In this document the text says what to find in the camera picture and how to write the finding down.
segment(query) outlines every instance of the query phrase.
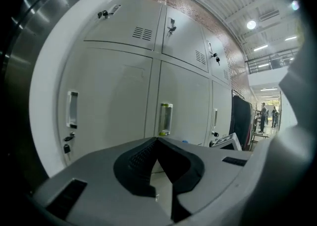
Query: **locker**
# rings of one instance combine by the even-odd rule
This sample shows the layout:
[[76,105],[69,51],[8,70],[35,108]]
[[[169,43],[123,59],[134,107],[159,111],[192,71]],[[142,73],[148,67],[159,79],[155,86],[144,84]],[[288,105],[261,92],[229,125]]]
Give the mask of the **locker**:
[[100,18],[85,41],[104,41],[154,50],[162,5],[152,0],[113,0],[106,10],[109,18]]
[[[172,110],[167,111],[164,105],[172,105]],[[203,144],[207,132],[208,110],[209,80],[187,69],[162,62],[156,135],[166,132],[168,138],[186,140],[196,145]]]
[[[93,48],[67,62],[58,127],[62,146],[70,146],[68,163],[144,138],[151,65],[148,57]],[[65,142],[70,132],[74,138]]]
[[[208,29],[203,28],[206,37],[206,44],[208,49],[208,58],[211,60],[211,74],[223,81],[224,83],[230,85],[230,74],[228,68],[227,57],[224,52],[221,41]],[[216,62],[215,57],[211,57],[212,54],[217,53],[220,62]]]
[[[212,81],[212,121],[209,141],[221,139],[229,134],[231,122],[232,97],[231,90]],[[217,132],[216,138],[211,132]]]
[[208,72],[200,24],[172,7],[167,7],[162,53]]

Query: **gray cabinet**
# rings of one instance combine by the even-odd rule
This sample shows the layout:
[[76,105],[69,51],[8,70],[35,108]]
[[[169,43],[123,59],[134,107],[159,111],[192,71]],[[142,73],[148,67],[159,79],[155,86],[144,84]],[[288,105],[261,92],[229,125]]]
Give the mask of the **gray cabinet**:
[[[231,90],[212,81],[212,119],[209,141],[221,139],[229,134],[231,122],[232,96]],[[212,131],[219,133],[214,137]]]
[[[58,101],[60,140],[71,149],[68,162],[144,138],[151,65],[148,57],[93,48],[68,60]],[[75,138],[64,142],[71,131]]]
[[179,66],[162,62],[158,89],[156,135],[162,131],[162,104],[172,104],[168,138],[203,144],[209,109],[209,79]]
[[152,0],[113,0],[103,17],[92,27],[85,41],[104,41],[154,50],[161,4]]
[[[176,30],[169,33],[173,26]],[[200,24],[172,7],[167,8],[162,53],[208,72]]]
[[[230,73],[228,68],[227,57],[224,52],[221,41],[208,29],[204,28],[204,34],[206,37],[206,44],[208,49],[208,59],[211,61],[211,74],[223,81],[226,84],[230,84]],[[211,54],[217,53],[220,62],[216,62],[216,58]]]

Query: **ceiling light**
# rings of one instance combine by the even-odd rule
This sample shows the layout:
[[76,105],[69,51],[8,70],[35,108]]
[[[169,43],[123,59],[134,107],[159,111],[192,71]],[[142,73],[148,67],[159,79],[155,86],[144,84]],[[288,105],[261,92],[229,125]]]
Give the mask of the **ceiling light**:
[[256,27],[256,25],[257,25],[257,23],[256,23],[255,21],[249,21],[249,22],[247,23],[247,28],[248,28],[249,30],[253,30],[253,29]]
[[269,65],[269,64],[267,63],[267,64],[259,65],[258,67],[264,67],[264,66],[267,66],[267,65]]
[[268,47],[268,45],[261,46],[261,47],[259,47],[259,48],[255,48],[254,51],[256,52],[256,51],[261,50],[261,49],[264,49],[264,48],[266,48],[266,47]]
[[271,89],[261,89],[261,91],[266,91],[266,90],[277,90],[277,88],[271,88]]
[[292,2],[292,9],[293,9],[293,10],[299,9],[298,1],[294,0],[294,1]]
[[287,39],[285,39],[285,41],[292,40],[292,39],[295,39],[295,38],[297,38],[297,37],[295,36],[295,37],[287,38]]

